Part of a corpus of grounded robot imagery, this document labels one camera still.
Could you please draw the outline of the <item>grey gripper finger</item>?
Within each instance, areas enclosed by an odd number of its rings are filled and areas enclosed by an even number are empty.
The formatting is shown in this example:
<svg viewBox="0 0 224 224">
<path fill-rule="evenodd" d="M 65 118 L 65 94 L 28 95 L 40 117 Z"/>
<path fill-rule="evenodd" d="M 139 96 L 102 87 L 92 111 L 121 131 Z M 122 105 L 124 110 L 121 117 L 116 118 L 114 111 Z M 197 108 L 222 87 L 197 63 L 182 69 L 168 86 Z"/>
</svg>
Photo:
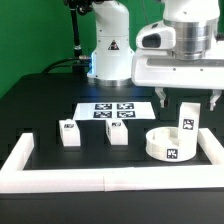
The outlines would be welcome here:
<svg viewBox="0 0 224 224">
<path fill-rule="evenodd" d="M 159 98 L 160 106 L 162 108 L 166 108 L 168 106 L 168 98 L 166 93 L 164 92 L 164 89 L 162 87 L 156 87 L 155 93 Z"/>
<path fill-rule="evenodd" d="M 222 95 L 222 91 L 221 90 L 213 90 L 212 91 L 212 95 L 210 96 L 210 101 L 209 101 L 209 105 L 210 105 L 210 110 L 211 111 L 214 110 L 214 108 L 216 106 L 216 102 L 221 97 L 221 95 Z"/>
</svg>

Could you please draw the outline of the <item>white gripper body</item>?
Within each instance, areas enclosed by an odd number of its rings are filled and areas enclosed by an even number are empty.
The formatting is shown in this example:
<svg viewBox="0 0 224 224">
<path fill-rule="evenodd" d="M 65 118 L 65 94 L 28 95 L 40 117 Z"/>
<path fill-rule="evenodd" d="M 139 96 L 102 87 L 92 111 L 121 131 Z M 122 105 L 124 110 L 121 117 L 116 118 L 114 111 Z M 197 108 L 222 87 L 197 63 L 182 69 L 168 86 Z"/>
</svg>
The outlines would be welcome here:
<svg viewBox="0 0 224 224">
<path fill-rule="evenodd" d="M 138 86 L 224 90 L 224 38 L 215 20 L 159 21 L 136 37 L 132 81 Z"/>
</svg>

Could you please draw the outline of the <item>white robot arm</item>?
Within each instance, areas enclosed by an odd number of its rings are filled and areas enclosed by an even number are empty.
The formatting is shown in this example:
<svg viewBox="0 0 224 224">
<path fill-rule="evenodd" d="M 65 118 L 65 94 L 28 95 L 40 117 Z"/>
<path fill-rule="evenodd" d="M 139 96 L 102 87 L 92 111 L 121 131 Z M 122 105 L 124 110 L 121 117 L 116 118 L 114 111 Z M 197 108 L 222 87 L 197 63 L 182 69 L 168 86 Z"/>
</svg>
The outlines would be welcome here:
<svg viewBox="0 0 224 224">
<path fill-rule="evenodd" d="M 224 36 L 218 33 L 219 0 L 160 0 L 163 19 L 142 28 L 129 45 L 129 12 L 115 0 L 93 5 L 97 45 L 87 74 L 93 83 L 119 86 L 131 81 L 155 89 L 208 89 L 210 106 L 224 92 Z"/>
</svg>

